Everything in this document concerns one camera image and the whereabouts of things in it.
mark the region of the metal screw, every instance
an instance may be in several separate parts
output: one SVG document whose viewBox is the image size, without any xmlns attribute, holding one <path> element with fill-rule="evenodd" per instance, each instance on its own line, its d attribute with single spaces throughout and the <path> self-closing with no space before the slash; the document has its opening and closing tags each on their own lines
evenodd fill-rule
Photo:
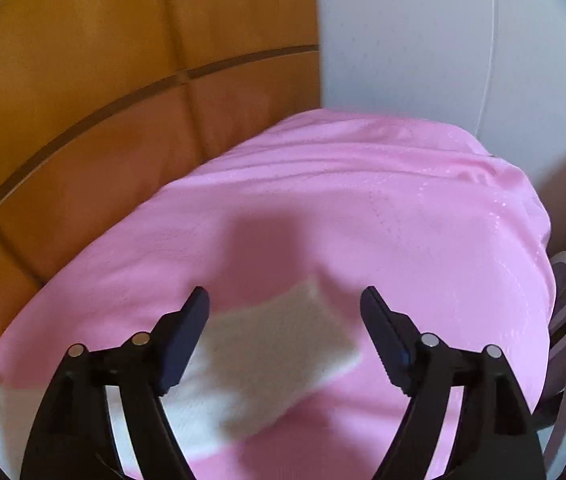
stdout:
<svg viewBox="0 0 566 480">
<path fill-rule="evenodd" d="M 498 348 L 496 345 L 487 345 L 487 355 L 494 359 L 498 359 L 503 355 L 503 350 Z"/>
<path fill-rule="evenodd" d="M 434 348 L 434 346 L 440 343 L 440 339 L 434 334 L 428 332 L 421 336 L 421 343 L 425 346 L 429 346 L 430 348 Z"/>
<path fill-rule="evenodd" d="M 150 341 L 150 334 L 147 332 L 137 332 L 132 336 L 132 344 L 136 346 L 143 346 Z"/>
<path fill-rule="evenodd" d="M 85 349 L 86 347 L 84 347 L 81 343 L 74 344 L 68 348 L 68 355 L 70 357 L 79 357 Z"/>
</svg>

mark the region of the white towel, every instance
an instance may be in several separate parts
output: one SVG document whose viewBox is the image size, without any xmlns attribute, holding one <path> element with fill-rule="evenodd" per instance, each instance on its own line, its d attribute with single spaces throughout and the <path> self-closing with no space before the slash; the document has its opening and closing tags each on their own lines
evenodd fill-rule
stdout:
<svg viewBox="0 0 566 480">
<path fill-rule="evenodd" d="M 308 280 L 256 306 L 213 316 L 181 383 L 161 398 L 189 460 L 214 454 L 274 423 L 307 393 L 359 361 L 356 345 Z M 138 470 L 121 397 L 108 387 L 125 471 Z M 43 390 L 0 386 L 0 466 L 17 479 Z"/>
</svg>

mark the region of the pink towel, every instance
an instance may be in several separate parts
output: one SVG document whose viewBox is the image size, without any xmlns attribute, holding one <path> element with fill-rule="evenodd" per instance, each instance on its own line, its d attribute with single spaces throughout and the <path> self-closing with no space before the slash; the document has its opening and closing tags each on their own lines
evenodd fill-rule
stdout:
<svg viewBox="0 0 566 480">
<path fill-rule="evenodd" d="M 549 228 L 525 174 L 455 126 L 303 113 L 165 186 L 83 250 L 1 337 L 0 383 L 44 386 L 72 343 L 118 346 L 195 285 L 216 315 L 312 278 L 361 362 L 191 466 L 202 480 L 370 478 L 408 399 L 368 340 L 361 291 L 375 285 L 451 346 L 501 346 L 534 406 L 554 303 Z M 459 404 L 430 476 L 445 468 Z"/>
</svg>

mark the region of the white wall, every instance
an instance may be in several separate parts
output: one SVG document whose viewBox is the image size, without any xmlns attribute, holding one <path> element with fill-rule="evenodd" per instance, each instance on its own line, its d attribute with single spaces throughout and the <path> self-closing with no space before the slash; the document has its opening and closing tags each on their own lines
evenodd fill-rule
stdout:
<svg viewBox="0 0 566 480">
<path fill-rule="evenodd" d="M 457 124 L 521 167 L 566 246 L 566 0 L 319 0 L 327 107 Z"/>
</svg>

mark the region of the white cloth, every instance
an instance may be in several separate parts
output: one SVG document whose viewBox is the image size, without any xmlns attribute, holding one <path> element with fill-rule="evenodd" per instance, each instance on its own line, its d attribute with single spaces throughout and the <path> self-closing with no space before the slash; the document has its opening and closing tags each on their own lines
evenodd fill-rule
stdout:
<svg viewBox="0 0 566 480">
<path fill-rule="evenodd" d="M 189 459 L 211 455 L 275 422 L 359 360 L 359 351 L 313 280 L 256 306 L 213 316 L 181 383 L 161 398 Z M 125 470 L 136 470 L 121 397 L 108 387 Z M 17 479 L 44 390 L 0 386 L 0 466 Z"/>
</svg>

